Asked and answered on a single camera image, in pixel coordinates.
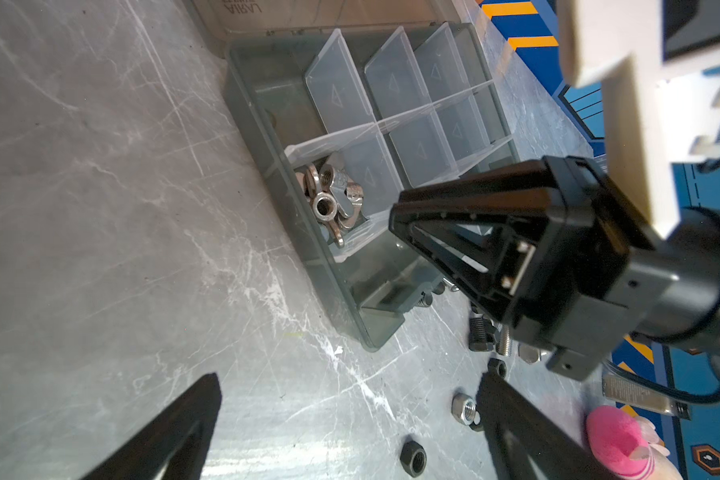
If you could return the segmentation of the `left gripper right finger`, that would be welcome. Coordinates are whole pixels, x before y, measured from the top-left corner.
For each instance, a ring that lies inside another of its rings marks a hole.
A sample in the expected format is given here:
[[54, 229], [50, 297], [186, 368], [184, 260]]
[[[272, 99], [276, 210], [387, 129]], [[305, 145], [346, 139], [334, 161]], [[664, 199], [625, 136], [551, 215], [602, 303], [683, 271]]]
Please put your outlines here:
[[476, 401], [499, 479], [615, 477], [499, 374], [482, 375]]

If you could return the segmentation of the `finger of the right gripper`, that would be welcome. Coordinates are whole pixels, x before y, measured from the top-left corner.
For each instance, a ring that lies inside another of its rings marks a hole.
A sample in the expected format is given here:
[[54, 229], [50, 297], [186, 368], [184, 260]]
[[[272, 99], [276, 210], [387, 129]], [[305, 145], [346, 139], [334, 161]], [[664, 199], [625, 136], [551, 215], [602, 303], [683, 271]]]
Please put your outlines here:
[[516, 243], [502, 227], [485, 234], [446, 220], [394, 221], [390, 230], [456, 284], [478, 310], [503, 321], [516, 279]]
[[389, 216], [389, 230], [405, 234], [416, 221], [489, 220], [561, 214], [561, 193], [547, 163], [525, 161], [465, 179], [402, 192]]

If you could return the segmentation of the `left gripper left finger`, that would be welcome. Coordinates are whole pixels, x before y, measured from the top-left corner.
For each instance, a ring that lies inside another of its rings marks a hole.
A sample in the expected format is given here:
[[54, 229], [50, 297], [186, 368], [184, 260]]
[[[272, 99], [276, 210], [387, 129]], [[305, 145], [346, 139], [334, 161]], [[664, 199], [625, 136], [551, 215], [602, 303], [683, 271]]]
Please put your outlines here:
[[221, 402], [218, 375], [203, 375], [85, 477], [200, 478]]

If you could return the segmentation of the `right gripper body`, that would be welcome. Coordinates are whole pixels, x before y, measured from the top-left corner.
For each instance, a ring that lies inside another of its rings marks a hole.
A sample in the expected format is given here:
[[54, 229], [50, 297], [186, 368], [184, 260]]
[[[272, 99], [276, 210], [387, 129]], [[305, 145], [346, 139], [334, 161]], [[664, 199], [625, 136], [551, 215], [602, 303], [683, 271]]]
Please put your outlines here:
[[585, 380], [638, 330], [678, 280], [664, 241], [592, 160], [545, 157], [504, 167], [512, 191], [544, 188], [550, 239], [517, 294], [519, 340], [552, 349], [548, 370]]

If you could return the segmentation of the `lone black hex nut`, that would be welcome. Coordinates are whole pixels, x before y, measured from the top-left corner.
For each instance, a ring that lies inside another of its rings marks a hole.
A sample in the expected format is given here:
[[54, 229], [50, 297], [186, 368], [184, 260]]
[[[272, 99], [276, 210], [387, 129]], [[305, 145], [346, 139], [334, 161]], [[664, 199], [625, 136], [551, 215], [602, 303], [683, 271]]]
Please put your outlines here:
[[424, 447], [415, 440], [407, 440], [401, 449], [399, 461], [403, 470], [412, 478], [419, 477], [427, 465]]

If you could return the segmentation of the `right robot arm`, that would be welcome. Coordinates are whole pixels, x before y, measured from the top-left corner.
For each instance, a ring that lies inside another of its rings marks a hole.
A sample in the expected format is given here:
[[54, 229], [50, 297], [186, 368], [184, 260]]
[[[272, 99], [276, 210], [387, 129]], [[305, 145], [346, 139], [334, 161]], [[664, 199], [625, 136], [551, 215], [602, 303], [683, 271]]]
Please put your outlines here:
[[720, 355], [720, 211], [684, 209], [661, 238], [591, 160], [407, 190], [389, 228], [560, 375], [585, 379], [629, 334]]

